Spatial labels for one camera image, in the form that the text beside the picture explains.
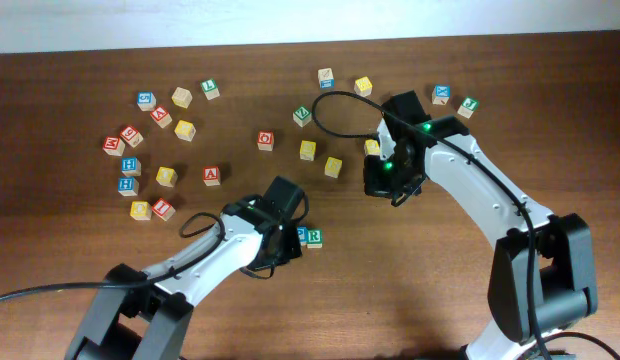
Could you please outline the green R block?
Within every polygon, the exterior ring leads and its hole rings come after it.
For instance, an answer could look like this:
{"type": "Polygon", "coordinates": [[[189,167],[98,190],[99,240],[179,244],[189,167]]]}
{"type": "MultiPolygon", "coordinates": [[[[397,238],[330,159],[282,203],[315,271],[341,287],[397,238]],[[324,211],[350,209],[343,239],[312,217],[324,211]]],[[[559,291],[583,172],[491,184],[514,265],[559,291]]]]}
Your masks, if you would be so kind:
{"type": "Polygon", "coordinates": [[[320,229],[309,229],[307,231],[308,248],[322,248],[323,247],[323,233],[320,229]]]}

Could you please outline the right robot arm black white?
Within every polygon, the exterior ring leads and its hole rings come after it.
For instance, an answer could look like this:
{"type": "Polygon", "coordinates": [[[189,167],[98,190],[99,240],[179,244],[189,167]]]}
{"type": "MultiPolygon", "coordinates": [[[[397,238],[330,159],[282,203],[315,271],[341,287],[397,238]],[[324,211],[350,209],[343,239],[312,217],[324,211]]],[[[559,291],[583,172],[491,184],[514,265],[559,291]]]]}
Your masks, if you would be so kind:
{"type": "Polygon", "coordinates": [[[557,216],[529,198],[461,121],[432,118],[415,92],[390,97],[381,113],[380,152],[364,160],[366,194],[399,207],[430,180],[455,199],[494,251],[492,319],[460,358],[539,356],[537,334],[549,339],[597,311],[591,231],[579,215],[557,216]]]}

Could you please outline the blue P block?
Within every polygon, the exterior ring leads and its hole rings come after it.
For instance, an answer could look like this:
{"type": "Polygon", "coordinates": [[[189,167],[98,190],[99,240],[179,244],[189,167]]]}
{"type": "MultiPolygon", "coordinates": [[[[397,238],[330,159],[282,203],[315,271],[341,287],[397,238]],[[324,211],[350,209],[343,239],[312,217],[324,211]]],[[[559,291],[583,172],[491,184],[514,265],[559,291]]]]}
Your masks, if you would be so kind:
{"type": "Polygon", "coordinates": [[[297,228],[297,234],[298,234],[300,245],[306,246],[307,241],[308,241],[308,228],[305,226],[299,226],[297,228]]]}

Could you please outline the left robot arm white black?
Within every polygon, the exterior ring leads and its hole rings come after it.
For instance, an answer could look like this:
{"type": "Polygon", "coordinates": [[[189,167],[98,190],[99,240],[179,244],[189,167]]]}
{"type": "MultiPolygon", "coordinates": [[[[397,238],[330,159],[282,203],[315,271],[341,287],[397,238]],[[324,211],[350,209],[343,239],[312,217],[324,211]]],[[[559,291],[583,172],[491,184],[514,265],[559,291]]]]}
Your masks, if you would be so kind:
{"type": "Polygon", "coordinates": [[[213,224],[190,233],[192,243],[137,271],[112,268],[99,283],[65,356],[68,359],[177,359],[194,308],[236,271],[262,271],[301,256],[297,208],[305,192],[278,176],[262,195],[224,206],[213,224]]]}

